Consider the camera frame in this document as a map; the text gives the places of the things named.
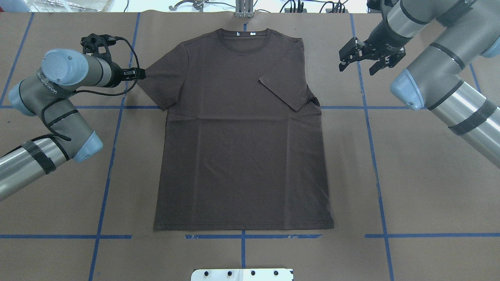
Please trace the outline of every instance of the black t-shirt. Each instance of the black t-shirt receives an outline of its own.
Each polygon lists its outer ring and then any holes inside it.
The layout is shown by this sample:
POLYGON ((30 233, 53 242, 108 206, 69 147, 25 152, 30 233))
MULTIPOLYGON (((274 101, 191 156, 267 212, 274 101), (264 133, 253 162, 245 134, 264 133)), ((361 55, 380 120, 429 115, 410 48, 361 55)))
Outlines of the black t-shirt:
POLYGON ((138 84, 168 109, 155 230, 333 228, 301 38, 218 29, 146 76, 138 84))

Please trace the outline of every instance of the white metal plate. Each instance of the white metal plate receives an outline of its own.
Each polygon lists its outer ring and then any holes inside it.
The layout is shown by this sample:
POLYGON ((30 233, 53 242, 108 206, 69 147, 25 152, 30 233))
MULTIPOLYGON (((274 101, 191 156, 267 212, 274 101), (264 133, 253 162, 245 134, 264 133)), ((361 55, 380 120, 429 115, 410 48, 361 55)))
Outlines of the white metal plate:
POLYGON ((191 281, 293 281, 290 268, 197 269, 191 281))

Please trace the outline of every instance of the white bracket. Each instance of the white bracket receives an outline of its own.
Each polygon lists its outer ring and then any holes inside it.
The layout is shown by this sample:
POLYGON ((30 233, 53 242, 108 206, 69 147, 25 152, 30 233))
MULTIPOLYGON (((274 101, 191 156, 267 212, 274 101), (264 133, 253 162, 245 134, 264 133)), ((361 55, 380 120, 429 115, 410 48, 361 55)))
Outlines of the white bracket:
POLYGON ((191 281, 294 281, 290 268, 197 269, 191 281))
POLYGON ((254 0, 236 0, 236 17, 253 18, 254 0))

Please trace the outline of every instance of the shirt sleeve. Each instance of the shirt sleeve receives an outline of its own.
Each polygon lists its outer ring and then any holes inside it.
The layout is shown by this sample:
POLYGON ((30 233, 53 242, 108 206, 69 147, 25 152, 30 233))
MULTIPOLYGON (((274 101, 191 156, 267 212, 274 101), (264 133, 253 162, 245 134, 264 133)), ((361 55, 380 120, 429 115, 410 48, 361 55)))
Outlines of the shirt sleeve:
POLYGON ((296 112, 314 98, 306 82, 302 39, 294 42, 286 54, 258 80, 296 112))
POLYGON ((162 109, 179 101, 188 72, 188 52, 181 43, 146 68, 146 78, 137 84, 162 109))

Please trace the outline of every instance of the blue joint cover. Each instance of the blue joint cover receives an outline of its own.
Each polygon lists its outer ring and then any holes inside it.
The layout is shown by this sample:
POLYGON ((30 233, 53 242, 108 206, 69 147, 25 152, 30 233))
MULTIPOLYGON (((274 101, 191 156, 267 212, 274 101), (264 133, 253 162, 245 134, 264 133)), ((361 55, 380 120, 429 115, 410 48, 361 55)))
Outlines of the blue joint cover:
POLYGON ((491 45, 489 49, 487 49, 484 53, 481 54, 481 56, 485 58, 493 58, 500 54, 500 37, 491 45))
POLYGON ((87 141, 83 144, 80 150, 78 150, 78 153, 76 153, 73 159, 76 162, 80 163, 83 160, 96 154, 101 149, 103 149, 103 142, 97 136, 96 131, 94 131, 88 137, 87 141))
POLYGON ((419 87, 413 79, 412 74, 406 68, 390 84, 390 91, 396 98, 414 111, 424 107, 424 98, 420 93, 419 87))
POLYGON ((89 73, 89 63, 84 54, 72 49, 52 49, 41 61, 41 70, 47 78, 61 86, 80 83, 89 73))
POLYGON ((18 111, 20 111, 22 114, 26 115, 26 116, 36 116, 35 113, 31 112, 25 105, 25 103, 23 102, 23 100, 21 99, 21 92, 19 90, 19 87, 21 86, 21 83, 23 82, 19 82, 17 83, 17 85, 15 85, 11 90, 10 92, 8 92, 8 100, 10 101, 10 103, 12 104, 12 106, 17 109, 18 111))

